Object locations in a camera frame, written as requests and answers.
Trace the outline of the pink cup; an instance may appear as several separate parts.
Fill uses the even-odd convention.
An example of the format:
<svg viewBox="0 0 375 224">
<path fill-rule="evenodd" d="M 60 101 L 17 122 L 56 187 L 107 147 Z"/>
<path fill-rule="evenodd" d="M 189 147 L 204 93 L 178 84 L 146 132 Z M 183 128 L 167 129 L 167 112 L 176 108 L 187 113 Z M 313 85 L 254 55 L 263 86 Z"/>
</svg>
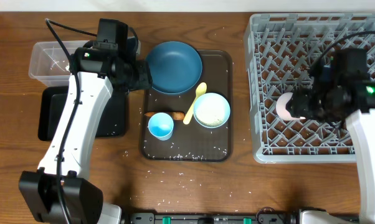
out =
<svg viewBox="0 0 375 224">
<path fill-rule="evenodd" d="M 292 92 L 282 94 L 276 104 L 277 115 L 284 121 L 305 119 L 299 112 L 301 101 Z"/>
</svg>

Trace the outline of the dark blue plate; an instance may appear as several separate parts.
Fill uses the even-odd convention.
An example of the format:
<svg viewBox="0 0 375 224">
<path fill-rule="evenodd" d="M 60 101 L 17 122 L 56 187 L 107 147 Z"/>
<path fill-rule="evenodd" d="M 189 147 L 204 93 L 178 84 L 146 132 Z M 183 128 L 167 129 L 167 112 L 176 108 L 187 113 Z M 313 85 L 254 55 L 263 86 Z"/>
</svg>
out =
<svg viewBox="0 0 375 224">
<path fill-rule="evenodd" d="M 184 42 L 163 42 L 152 49 L 146 61 L 153 79 L 153 89 L 166 95 L 189 91 L 202 75 L 199 52 Z"/>
</svg>

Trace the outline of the light blue cup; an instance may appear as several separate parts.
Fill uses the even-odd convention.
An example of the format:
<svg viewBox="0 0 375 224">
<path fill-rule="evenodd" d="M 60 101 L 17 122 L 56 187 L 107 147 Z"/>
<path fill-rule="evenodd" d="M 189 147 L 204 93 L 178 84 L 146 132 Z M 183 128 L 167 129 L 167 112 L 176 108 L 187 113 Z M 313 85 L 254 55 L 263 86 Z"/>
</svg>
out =
<svg viewBox="0 0 375 224">
<path fill-rule="evenodd" d="M 156 113 L 148 121 L 149 132 L 160 141 L 171 138 L 174 129 L 172 117 L 166 113 Z"/>
</svg>

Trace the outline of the orange carrot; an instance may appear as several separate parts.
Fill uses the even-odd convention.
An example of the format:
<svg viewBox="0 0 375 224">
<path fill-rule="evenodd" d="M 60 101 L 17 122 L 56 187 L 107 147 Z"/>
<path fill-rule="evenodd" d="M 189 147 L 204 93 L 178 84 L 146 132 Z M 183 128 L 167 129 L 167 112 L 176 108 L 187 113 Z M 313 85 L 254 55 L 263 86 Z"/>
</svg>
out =
<svg viewBox="0 0 375 224">
<path fill-rule="evenodd" d="M 158 114 L 158 112 L 153 112 L 153 111 L 152 112 L 146 112 L 145 116 L 152 117 L 155 114 Z M 170 115 L 170 117 L 172 117 L 172 119 L 176 120 L 176 121 L 181 121 L 185 117 L 185 114 L 183 112 L 180 112 L 180 111 L 165 112 L 165 114 Z"/>
</svg>

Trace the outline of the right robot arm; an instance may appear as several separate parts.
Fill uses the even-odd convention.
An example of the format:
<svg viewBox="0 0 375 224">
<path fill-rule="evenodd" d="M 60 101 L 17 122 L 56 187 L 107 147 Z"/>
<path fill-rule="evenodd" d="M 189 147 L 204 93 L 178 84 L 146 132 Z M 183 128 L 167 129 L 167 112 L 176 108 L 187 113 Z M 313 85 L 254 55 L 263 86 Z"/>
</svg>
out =
<svg viewBox="0 0 375 224">
<path fill-rule="evenodd" d="M 375 223 L 375 83 L 322 85 L 282 94 L 277 114 L 286 121 L 342 121 L 356 155 L 361 192 L 360 223 Z"/>
</svg>

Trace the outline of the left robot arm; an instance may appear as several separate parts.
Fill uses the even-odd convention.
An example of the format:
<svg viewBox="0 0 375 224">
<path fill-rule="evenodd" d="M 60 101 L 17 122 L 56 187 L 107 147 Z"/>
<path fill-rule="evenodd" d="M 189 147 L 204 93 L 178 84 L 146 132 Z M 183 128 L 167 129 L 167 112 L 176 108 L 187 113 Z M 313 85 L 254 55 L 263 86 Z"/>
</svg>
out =
<svg viewBox="0 0 375 224">
<path fill-rule="evenodd" d="M 70 56 L 69 87 L 53 140 L 35 172 L 24 171 L 19 190 L 42 223 L 120 223 L 121 208 L 105 203 L 88 181 L 98 125 L 114 90 L 151 88 L 145 60 L 117 50 L 79 47 Z"/>
</svg>

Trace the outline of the grey dishwasher rack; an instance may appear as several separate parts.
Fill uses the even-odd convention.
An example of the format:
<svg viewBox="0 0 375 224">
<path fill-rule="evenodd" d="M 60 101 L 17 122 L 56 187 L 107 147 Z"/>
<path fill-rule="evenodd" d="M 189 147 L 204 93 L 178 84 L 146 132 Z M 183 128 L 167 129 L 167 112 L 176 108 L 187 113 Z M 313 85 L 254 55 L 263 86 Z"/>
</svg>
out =
<svg viewBox="0 0 375 224">
<path fill-rule="evenodd" d="M 338 124 L 284 121 L 277 99 L 311 87 L 312 63 L 333 45 L 368 52 L 375 81 L 375 13 L 254 14 L 244 34 L 254 159 L 261 164 L 354 163 L 349 133 Z"/>
</svg>

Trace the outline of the clear plastic waste bin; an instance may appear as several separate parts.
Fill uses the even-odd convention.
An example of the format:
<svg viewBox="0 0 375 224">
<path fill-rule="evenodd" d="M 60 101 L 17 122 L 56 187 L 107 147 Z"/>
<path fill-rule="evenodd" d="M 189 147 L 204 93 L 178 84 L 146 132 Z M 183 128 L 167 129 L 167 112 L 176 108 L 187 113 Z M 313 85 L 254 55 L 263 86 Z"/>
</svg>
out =
<svg viewBox="0 0 375 224">
<path fill-rule="evenodd" d="M 81 97 L 111 97 L 112 65 L 118 58 L 130 63 L 136 60 L 129 53 L 136 53 L 139 40 L 133 38 L 133 48 L 126 50 L 94 49 L 93 41 L 38 42 L 32 49 L 29 76 L 46 86 L 68 86 L 68 95 Z"/>
</svg>

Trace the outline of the black rectangular tray bin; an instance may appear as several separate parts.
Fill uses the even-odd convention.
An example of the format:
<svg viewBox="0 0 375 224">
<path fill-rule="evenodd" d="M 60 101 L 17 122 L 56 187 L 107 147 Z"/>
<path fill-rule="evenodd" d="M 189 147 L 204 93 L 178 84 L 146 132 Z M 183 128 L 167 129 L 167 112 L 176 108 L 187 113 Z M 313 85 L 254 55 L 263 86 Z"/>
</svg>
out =
<svg viewBox="0 0 375 224">
<path fill-rule="evenodd" d="M 42 93 L 38 138 L 51 141 L 65 106 L 68 86 L 52 86 Z M 96 137 L 123 136 L 126 132 L 126 93 L 114 91 L 103 110 Z"/>
</svg>

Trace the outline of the pale yellow plastic spoon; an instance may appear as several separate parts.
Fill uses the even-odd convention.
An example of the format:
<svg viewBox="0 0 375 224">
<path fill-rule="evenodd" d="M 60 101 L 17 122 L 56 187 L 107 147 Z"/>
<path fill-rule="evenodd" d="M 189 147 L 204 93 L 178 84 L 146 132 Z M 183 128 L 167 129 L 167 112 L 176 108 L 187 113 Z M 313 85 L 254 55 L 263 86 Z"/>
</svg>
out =
<svg viewBox="0 0 375 224">
<path fill-rule="evenodd" d="M 197 88 L 196 88 L 196 96 L 193 102 L 191 103 L 191 106 L 189 107 L 187 113 L 185 114 L 185 117 L 183 119 L 183 124 L 188 125 L 191 122 L 191 119 L 193 117 L 193 112 L 194 112 L 194 104 L 196 100 L 205 94 L 207 91 L 207 84 L 205 82 L 200 83 Z"/>
</svg>

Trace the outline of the dark brown serving tray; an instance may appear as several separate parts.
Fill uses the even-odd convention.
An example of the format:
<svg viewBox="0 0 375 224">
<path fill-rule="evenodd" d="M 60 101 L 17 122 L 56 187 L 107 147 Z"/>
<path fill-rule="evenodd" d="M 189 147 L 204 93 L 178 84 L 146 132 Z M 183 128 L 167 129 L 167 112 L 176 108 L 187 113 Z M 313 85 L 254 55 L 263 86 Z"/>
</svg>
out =
<svg viewBox="0 0 375 224">
<path fill-rule="evenodd" d="M 232 59 L 221 50 L 199 50 L 203 70 L 200 82 L 207 84 L 207 92 L 222 95 L 232 105 Z M 156 90 L 145 91 L 143 112 L 187 112 L 195 88 L 182 95 L 165 95 Z M 201 126 L 195 119 L 188 125 L 174 122 L 170 139 L 160 141 L 148 129 L 149 117 L 143 116 L 140 151 L 157 161 L 222 162 L 232 152 L 232 117 L 219 128 Z"/>
</svg>

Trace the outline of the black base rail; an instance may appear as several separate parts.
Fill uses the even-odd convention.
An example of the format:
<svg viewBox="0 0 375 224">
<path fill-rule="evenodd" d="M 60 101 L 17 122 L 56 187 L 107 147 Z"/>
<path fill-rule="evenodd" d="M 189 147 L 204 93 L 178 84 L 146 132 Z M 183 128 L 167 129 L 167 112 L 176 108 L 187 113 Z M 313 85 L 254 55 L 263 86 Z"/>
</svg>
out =
<svg viewBox="0 0 375 224">
<path fill-rule="evenodd" d="M 299 224 L 292 214 L 260 213 L 259 215 L 186 215 L 133 213 L 127 224 Z"/>
</svg>

